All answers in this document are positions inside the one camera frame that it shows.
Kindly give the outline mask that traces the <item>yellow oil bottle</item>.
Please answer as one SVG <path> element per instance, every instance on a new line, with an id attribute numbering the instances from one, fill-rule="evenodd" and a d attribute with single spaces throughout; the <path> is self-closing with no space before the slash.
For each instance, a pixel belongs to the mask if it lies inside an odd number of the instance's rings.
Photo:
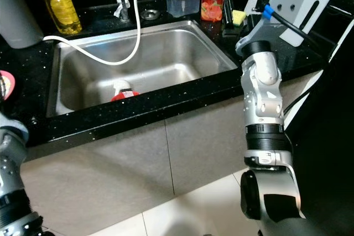
<path id="1" fill-rule="evenodd" d="M 72 0 L 43 0 L 55 26 L 62 34 L 78 34 L 81 22 Z"/>

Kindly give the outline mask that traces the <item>grey cabinet door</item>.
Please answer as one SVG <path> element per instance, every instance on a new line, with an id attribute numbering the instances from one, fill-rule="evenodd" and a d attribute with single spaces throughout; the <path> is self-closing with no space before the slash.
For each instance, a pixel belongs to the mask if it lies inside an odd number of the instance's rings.
<path id="1" fill-rule="evenodd" d="M 47 228 L 86 236 L 174 198 L 164 122 L 23 164 L 33 208 Z"/>
<path id="2" fill-rule="evenodd" d="M 166 137 L 176 195 L 245 169 L 242 97 L 166 119 Z"/>

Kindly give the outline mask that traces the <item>pink round disc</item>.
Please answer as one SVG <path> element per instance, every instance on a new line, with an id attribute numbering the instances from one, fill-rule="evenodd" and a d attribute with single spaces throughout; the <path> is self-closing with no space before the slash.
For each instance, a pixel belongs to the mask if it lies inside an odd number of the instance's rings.
<path id="1" fill-rule="evenodd" d="M 16 85 L 15 77 L 10 72 L 0 70 L 0 92 L 2 100 L 5 101 L 11 96 Z"/>

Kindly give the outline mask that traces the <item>stainless steel sink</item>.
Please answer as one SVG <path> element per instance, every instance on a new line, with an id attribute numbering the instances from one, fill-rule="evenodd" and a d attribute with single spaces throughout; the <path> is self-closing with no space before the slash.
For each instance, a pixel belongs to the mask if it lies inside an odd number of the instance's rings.
<path id="1" fill-rule="evenodd" d="M 135 39 L 129 30 L 58 43 L 46 115 L 106 104 L 116 83 L 143 94 L 237 67 L 197 22 L 188 20 L 142 28 L 136 55 L 114 66 L 131 54 Z"/>

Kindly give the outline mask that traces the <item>grey kitchen appliance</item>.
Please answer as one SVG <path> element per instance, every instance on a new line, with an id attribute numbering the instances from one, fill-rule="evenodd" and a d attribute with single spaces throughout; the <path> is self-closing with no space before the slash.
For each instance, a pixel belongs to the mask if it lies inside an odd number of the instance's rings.
<path id="1" fill-rule="evenodd" d="M 13 49 L 28 48 L 44 38 L 24 0 L 0 0 L 0 34 Z"/>

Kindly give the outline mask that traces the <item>yellow sponge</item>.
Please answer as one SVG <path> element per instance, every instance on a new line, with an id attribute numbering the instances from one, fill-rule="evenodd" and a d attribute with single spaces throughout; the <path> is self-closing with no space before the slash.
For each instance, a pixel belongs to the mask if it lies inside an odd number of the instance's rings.
<path id="1" fill-rule="evenodd" d="M 240 27 L 246 18 L 246 13 L 244 11 L 238 11 L 238 9 L 233 10 L 233 22 L 236 27 Z"/>

